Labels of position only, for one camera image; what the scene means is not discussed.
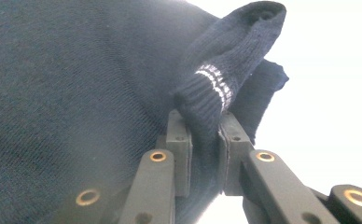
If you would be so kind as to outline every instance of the navy garment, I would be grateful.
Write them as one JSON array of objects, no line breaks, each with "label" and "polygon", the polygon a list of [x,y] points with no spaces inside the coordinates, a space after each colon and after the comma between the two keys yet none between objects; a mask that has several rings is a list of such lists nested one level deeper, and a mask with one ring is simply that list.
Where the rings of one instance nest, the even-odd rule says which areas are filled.
[{"label": "navy garment", "polygon": [[[0,1],[0,223],[50,223],[69,195],[132,178],[141,156],[165,134],[170,110],[186,108],[187,122],[196,121],[195,107],[174,98],[201,63],[222,64],[224,76],[237,77],[229,109],[255,136],[272,95],[287,81],[281,66],[262,61],[284,16],[272,2],[218,20],[169,0]],[[257,30],[262,22],[271,29]],[[217,28],[237,38],[208,41]],[[270,38],[250,50],[249,34]],[[219,63],[221,55],[231,60],[250,52],[258,53],[231,69]],[[202,79],[205,89],[213,91],[212,84]],[[217,102],[213,110],[204,105],[220,116],[218,95],[199,96]],[[177,199],[176,223],[196,221],[218,193],[216,121],[198,122],[212,128],[192,127],[192,192]]]}]

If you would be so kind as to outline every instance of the knit sweater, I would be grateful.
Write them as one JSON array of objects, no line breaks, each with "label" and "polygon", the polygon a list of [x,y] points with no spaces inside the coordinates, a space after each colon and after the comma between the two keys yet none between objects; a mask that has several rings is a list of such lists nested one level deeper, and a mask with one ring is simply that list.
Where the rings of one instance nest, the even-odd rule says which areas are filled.
[{"label": "knit sweater", "polygon": [[177,108],[194,142],[176,223],[219,192],[217,125],[254,141],[283,68],[263,60],[285,18],[273,2],[217,19],[170,0],[0,1],[0,223],[50,223],[69,195],[115,189]]}]

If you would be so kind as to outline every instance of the screw hole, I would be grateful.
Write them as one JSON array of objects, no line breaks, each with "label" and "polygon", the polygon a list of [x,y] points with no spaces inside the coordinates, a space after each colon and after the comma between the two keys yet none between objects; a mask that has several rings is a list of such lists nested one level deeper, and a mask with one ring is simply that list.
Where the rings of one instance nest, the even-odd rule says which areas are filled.
[{"label": "screw hole", "polygon": [[267,152],[260,152],[257,154],[257,158],[260,161],[274,161],[274,156]]},{"label": "screw hole", "polygon": [[344,197],[351,203],[362,207],[362,192],[355,189],[347,189],[344,191]]},{"label": "screw hole", "polygon": [[149,213],[139,213],[135,217],[135,224],[148,224],[152,221],[152,215]]},{"label": "screw hole", "polygon": [[151,154],[150,156],[152,161],[164,161],[166,160],[166,154],[163,152],[157,151]]},{"label": "screw hole", "polygon": [[302,218],[309,224],[321,224],[320,218],[312,213],[303,213]]},{"label": "screw hole", "polygon": [[100,199],[100,192],[97,189],[86,189],[78,194],[76,204],[79,206],[88,206],[96,203]]}]

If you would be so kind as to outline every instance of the white background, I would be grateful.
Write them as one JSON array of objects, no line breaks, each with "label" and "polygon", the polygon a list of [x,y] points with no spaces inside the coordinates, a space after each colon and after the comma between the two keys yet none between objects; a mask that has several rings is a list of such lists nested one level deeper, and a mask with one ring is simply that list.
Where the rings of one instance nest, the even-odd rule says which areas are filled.
[{"label": "white background", "polygon": [[[189,2],[224,17],[249,1]],[[273,97],[256,148],[325,194],[339,184],[362,188],[362,0],[279,2],[287,17],[266,59],[290,80]],[[247,223],[242,199],[218,197],[199,222],[213,223]]]}]

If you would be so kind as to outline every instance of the brass insert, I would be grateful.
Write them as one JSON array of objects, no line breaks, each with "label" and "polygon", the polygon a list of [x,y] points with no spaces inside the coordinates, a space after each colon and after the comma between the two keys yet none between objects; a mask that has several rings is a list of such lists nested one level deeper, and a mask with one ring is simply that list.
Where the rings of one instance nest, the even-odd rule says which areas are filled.
[{"label": "brass insert", "polygon": [[80,192],[76,198],[76,204],[79,206],[88,206],[96,203],[100,199],[100,191],[97,189],[86,189]]},{"label": "brass insert", "polygon": [[257,158],[260,161],[274,161],[274,156],[268,152],[259,152]]},{"label": "brass insert", "polygon": [[344,197],[350,202],[362,207],[362,192],[356,189],[347,189],[344,191]]},{"label": "brass insert", "polygon": [[166,160],[166,154],[161,151],[153,152],[150,156],[152,161],[164,161]]}]

